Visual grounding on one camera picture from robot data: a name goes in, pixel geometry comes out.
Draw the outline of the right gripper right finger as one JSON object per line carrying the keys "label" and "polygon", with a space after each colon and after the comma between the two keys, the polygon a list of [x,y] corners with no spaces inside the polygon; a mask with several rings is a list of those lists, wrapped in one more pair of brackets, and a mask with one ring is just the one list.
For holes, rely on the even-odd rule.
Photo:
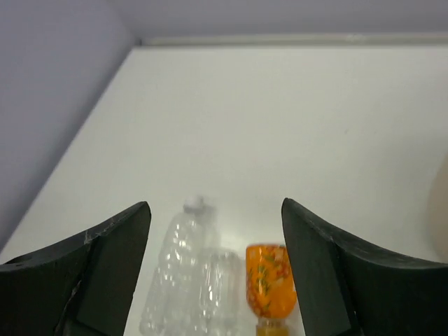
{"label": "right gripper right finger", "polygon": [[287,198],[283,235],[306,335],[446,335],[447,265],[346,232]]}

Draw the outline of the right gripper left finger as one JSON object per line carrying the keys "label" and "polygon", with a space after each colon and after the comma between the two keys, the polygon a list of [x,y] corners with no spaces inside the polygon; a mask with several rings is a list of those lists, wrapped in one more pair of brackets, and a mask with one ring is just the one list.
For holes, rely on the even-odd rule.
{"label": "right gripper left finger", "polygon": [[151,210],[104,222],[1,265],[2,335],[123,335]]}

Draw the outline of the short orange bottle orange cap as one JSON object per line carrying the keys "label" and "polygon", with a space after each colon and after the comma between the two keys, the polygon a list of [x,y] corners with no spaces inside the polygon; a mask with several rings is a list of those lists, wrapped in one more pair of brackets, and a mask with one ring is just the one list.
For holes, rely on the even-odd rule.
{"label": "short orange bottle orange cap", "polygon": [[258,322],[256,335],[289,336],[286,319],[298,301],[284,245],[246,247],[246,301]]}

